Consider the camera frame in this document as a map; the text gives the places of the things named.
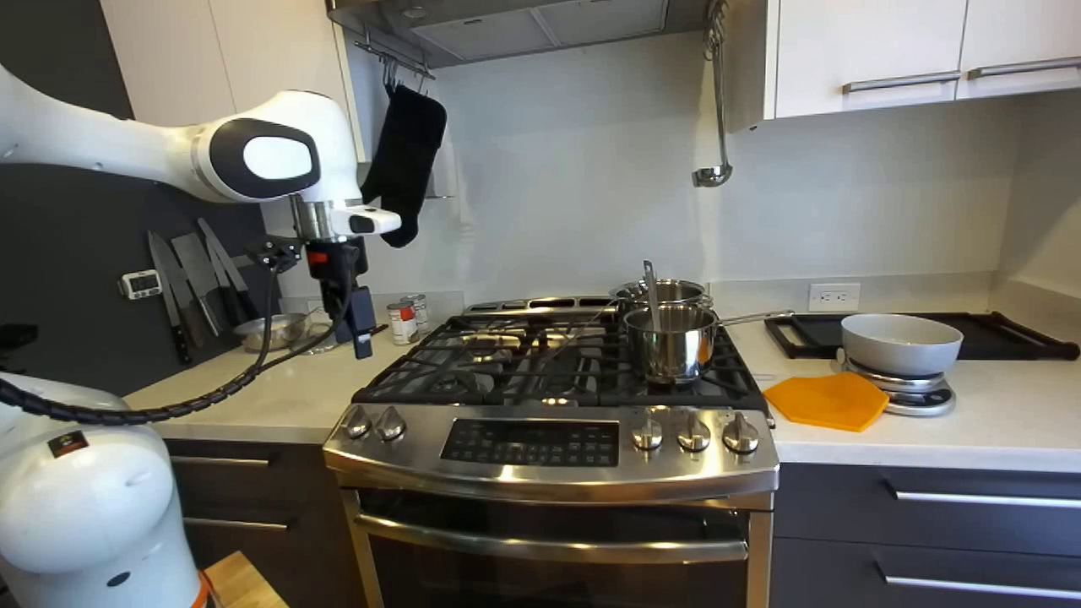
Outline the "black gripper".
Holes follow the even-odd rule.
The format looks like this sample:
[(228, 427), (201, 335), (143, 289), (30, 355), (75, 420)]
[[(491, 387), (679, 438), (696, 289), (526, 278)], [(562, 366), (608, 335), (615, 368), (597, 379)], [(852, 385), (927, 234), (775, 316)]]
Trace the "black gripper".
[[(307, 242), (307, 272), (322, 286), (322, 301), (331, 322), (356, 330), (361, 322), (361, 286), (359, 278), (369, 271), (361, 241), (311, 241)], [(373, 330), (356, 330), (356, 357), (373, 357)]]

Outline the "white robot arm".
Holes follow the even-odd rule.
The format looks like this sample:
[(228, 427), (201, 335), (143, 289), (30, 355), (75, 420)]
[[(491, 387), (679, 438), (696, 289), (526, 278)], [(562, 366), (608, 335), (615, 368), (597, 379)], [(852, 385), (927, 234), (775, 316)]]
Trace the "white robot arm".
[(150, 124), (52, 97), (0, 67), (0, 158), (66, 167), (181, 189), (201, 201), (293, 201), (307, 271), (334, 341), (373, 355), (374, 311), (359, 278), (366, 241), (402, 216), (361, 198), (344, 107), (319, 90), (277, 90), (198, 124)]

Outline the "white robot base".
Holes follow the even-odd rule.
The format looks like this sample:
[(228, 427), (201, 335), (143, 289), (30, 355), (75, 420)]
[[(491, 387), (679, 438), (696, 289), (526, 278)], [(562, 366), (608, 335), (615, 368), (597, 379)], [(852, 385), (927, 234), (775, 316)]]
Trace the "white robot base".
[(17, 608), (201, 608), (172, 459), (150, 427), (63, 421), (30, 394), (126, 413), (102, 387), (0, 373), (0, 579)]

